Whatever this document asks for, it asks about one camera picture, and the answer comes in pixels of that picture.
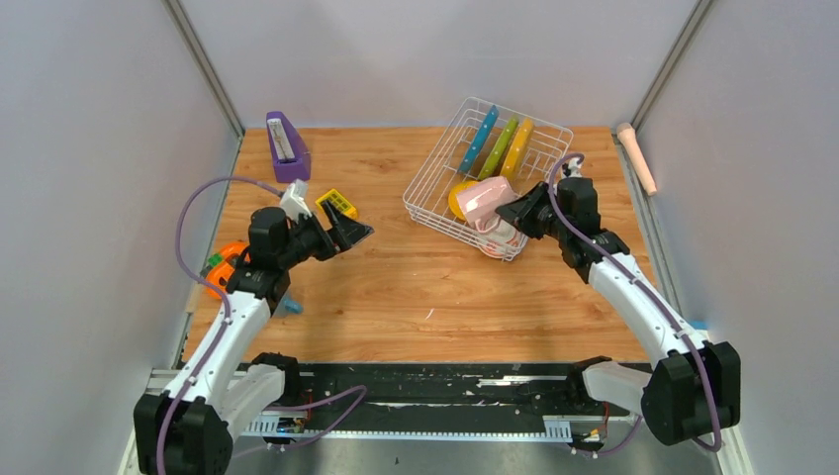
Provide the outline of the white orange patterned bowl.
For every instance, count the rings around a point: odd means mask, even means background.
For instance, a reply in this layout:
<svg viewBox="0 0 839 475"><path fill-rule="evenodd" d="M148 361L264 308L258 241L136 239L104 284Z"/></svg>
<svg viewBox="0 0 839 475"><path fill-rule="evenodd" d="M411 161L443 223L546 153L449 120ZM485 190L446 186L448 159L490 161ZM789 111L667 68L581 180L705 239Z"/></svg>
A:
<svg viewBox="0 0 839 475"><path fill-rule="evenodd" d="M511 261L520 254L526 242L527 237L523 233L504 221L498 221L496 228L481 235L478 249L488 257Z"/></svg>

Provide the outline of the pink mug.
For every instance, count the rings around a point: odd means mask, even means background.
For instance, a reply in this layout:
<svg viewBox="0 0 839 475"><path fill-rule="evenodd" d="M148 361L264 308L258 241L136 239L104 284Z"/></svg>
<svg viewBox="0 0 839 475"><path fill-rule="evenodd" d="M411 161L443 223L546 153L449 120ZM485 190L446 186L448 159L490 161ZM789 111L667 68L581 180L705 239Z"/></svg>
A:
<svg viewBox="0 0 839 475"><path fill-rule="evenodd" d="M518 198L512 185L503 176L493 176L480 181L474 187L474 193L474 208L468 214L467 223L480 234L487 234L498 226L500 218L495 212L498 206Z"/></svg>

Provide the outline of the yellow ribbed bowl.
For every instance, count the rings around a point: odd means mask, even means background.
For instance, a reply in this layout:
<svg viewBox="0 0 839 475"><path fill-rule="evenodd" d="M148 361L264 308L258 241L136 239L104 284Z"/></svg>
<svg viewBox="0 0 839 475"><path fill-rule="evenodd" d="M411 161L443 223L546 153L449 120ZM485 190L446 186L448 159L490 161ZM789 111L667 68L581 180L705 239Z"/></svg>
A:
<svg viewBox="0 0 839 475"><path fill-rule="evenodd" d="M447 197L448 208L453 215L464 222L468 222L468 214L473 210L474 205L474 187L479 182L476 180L467 180L454 185L449 191Z"/></svg>

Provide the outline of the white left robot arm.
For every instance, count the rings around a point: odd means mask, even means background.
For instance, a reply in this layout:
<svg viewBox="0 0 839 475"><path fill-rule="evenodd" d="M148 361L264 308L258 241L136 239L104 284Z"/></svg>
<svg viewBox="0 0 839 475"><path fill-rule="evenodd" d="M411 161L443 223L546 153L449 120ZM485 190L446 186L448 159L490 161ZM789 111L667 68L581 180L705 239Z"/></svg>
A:
<svg viewBox="0 0 839 475"><path fill-rule="evenodd" d="M321 208L328 228L296 205L251 215L247 245L208 333L164 389L142 395L134 408L140 473L223 474L236 440L259 413L272 403L290 409L301 401L304 385L290 357L270 353L240 380L233 376L289 289L291 269L336 257L374 233L329 202Z"/></svg>

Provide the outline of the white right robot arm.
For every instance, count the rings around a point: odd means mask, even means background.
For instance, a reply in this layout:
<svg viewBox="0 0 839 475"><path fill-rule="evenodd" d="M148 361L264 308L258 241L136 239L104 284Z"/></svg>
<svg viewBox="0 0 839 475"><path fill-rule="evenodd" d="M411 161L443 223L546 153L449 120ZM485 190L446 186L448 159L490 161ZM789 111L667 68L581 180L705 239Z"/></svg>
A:
<svg viewBox="0 0 839 475"><path fill-rule="evenodd" d="M555 238L566 264L611 304L650 360L649 373L604 356L580 363L564 388L569 407L585 414L614 404L637 414L664 445L691 440L719 451L723 430L740 422L741 357L684 320L626 243L603 227L592 179L541 182L496 212L529 238Z"/></svg>

